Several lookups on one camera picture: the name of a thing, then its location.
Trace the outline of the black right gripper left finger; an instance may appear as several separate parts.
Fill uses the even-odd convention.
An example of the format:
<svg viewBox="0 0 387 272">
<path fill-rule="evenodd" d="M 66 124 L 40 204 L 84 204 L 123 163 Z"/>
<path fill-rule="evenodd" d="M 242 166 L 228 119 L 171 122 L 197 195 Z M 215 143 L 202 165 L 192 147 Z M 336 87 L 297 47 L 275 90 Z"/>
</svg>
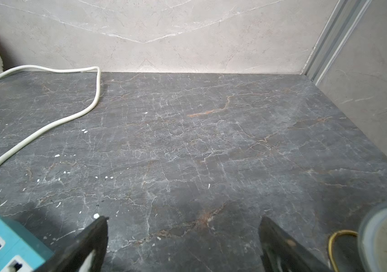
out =
<svg viewBox="0 0 387 272">
<path fill-rule="evenodd" d="M 99 272 L 108 245 L 108 217 L 100 216 L 79 233 L 74 241 L 55 252 L 37 272 Z"/>
</svg>

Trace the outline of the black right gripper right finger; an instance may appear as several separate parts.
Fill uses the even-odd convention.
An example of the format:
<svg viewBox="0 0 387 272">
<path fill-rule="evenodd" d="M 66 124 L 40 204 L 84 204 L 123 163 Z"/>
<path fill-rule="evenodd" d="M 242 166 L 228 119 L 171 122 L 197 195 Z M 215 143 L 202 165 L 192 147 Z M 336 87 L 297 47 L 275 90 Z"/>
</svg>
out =
<svg viewBox="0 0 387 272">
<path fill-rule="evenodd" d="M 329 272 L 331 269 L 264 216 L 258 229 L 262 263 L 267 272 Z"/>
</svg>

